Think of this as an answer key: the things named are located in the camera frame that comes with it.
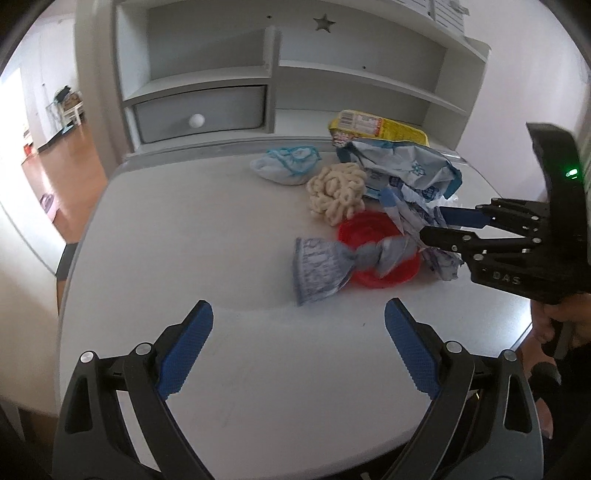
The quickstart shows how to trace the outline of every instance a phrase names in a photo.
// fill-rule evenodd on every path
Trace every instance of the metal screw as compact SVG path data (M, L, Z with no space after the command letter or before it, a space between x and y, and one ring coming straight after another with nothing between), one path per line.
M93 358L95 357L95 354L93 354L92 352L84 352L82 355L80 355L80 361L83 364L87 364L88 362L90 362Z
M503 356L505 357L505 360L509 362L514 362L515 360L517 360L517 355L513 350L505 350L503 352Z
M140 343L137 347L135 347L135 353L138 355L146 355L147 353L150 353L151 349L152 345L149 343Z
M462 351L462 346L457 342L447 342L445 348L450 353L460 353Z

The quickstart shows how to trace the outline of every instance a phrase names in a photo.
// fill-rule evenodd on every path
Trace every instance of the white chair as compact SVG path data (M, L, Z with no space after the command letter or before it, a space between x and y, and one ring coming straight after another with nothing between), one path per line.
M67 124L69 124L72 120L74 120L74 124L77 126L82 123L82 120L80 119L80 112L84 111L83 102L74 105L72 108L69 108L68 110L64 110L62 104L58 103L57 109L60 112L61 123L64 127Z

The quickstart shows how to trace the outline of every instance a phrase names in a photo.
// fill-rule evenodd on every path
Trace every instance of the shelf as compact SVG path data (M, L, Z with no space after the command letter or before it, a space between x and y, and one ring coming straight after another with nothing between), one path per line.
M173 4L182 0L125 0L124 4L140 5L143 8L154 8ZM401 5L395 0L324 0L331 4L361 10L393 23L409 28L430 38L445 48L463 52L476 59L486 62L490 48L483 42L471 38L454 35L435 20L412 8Z
M154 100L156 98L211 88L267 85L269 72L260 66L230 67L225 69L202 70L182 73L152 80L123 100L124 106Z
M302 140L302 142L330 141L331 137L328 124L337 116L337 114L338 112L317 110L277 109L275 117L275 133L273 134L266 134L261 129L254 129L227 130L222 132L188 135L186 137L178 137L141 145L135 154L146 154L250 140L291 141L298 139ZM429 137L429 143L432 148L441 151L452 161L460 158L455 151L446 147L433 136L430 136L428 132L427 136Z
M376 87L405 93L406 95L411 95L415 98L420 98L421 100L426 100L427 102L442 106L443 108L447 108L448 110L459 113L460 115L468 116L468 113L464 109L459 108L458 106L444 100L441 97L438 97L434 93L423 90L422 88L415 87L409 83L392 80L391 78L384 77L382 75L376 75L375 73L366 72L364 70L353 70L336 65L326 65L323 63L313 63L310 61L299 60L281 60L279 62L279 66L286 69L318 70L321 72L327 72L342 80L351 80L353 82L364 83L367 85L373 85Z

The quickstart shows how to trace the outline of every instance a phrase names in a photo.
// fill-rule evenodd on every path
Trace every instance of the white drawer knob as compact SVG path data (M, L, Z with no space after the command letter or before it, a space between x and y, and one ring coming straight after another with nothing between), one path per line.
M202 127L204 123L205 123L205 117L200 113L196 113L195 115L191 115L189 117L189 126L191 128Z

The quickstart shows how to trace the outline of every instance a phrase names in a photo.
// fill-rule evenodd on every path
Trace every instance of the crumpled plastic bag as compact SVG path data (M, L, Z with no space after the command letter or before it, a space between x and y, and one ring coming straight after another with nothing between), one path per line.
M400 189L391 186L382 189L379 201L398 230L416 241L429 268L444 281L457 279L457 271L464 264L461 256L430 247L421 240L420 232L424 226L447 228L439 207L430 207L423 197L406 185Z
M282 185L302 185L314 176L320 160L314 147L278 148L252 160L251 169L260 177Z
M293 279L298 305L334 295L355 270L375 269L379 278L417 253L410 236L390 236L352 250L344 243L323 238L295 240Z
M462 172L444 155L414 142L359 138L337 155L341 162L356 161L366 170L366 195L374 199L388 185L406 185L430 202L448 199L462 185Z

